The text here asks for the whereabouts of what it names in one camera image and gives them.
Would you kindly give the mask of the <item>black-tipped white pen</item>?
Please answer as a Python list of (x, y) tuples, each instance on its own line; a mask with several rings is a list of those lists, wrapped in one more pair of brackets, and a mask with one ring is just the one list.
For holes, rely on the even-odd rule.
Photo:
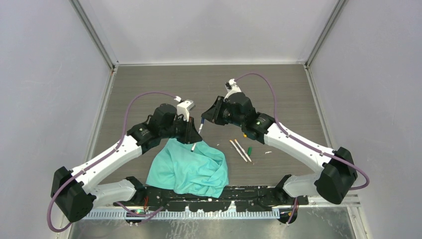
[(197, 134), (195, 135), (195, 142), (193, 143), (193, 146), (191, 148), (191, 152), (194, 152), (197, 142), (202, 140), (202, 138), (200, 137), (202, 128), (203, 128), (203, 124), (200, 124), (200, 126), (197, 130)]

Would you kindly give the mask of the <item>orange-tipped white pen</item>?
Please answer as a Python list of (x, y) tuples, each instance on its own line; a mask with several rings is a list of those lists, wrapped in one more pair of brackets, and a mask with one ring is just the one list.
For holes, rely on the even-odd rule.
[(232, 144), (232, 146), (235, 148), (235, 150), (237, 151), (237, 153), (241, 156), (241, 158), (247, 163), (248, 160), (246, 159), (246, 157), (242, 154), (242, 152), (240, 151), (240, 149), (238, 148), (238, 146), (235, 144), (235, 142), (233, 140), (229, 140), (229, 142)]

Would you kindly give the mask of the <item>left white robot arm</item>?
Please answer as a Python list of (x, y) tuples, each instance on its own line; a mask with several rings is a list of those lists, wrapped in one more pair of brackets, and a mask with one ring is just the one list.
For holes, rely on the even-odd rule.
[(115, 183), (101, 182), (115, 170), (157, 147), (161, 140), (175, 138), (183, 144), (202, 141), (190, 110), (192, 100), (176, 106), (161, 104), (145, 122), (123, 133), (122, 140), (90, 161), (54, 173), (51, 197), (70, 222), (84, 218), (93, 208), (114, 203), (138, 206), (146, 200), (146, 189), (133, 176)]

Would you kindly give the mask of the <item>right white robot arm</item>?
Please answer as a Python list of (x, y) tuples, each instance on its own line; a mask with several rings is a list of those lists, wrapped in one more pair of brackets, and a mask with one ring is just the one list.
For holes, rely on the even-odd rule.
[(283, 132), (273, 117), (257, 112), (244, 93), (235, 93), (228, 99), (217, 97), (214, 104), (202, 113), (202, 118), (217, 125), (236, 125), (247, 138), (279, 149), (313, 171), (308, 175), (283, 177), (276, 186), (276, 197), (281, 204), (287, 205), (298, 196), (321, 196), (338, 205), (357, 179), (347, 149), (334, 150), (294, 132)]

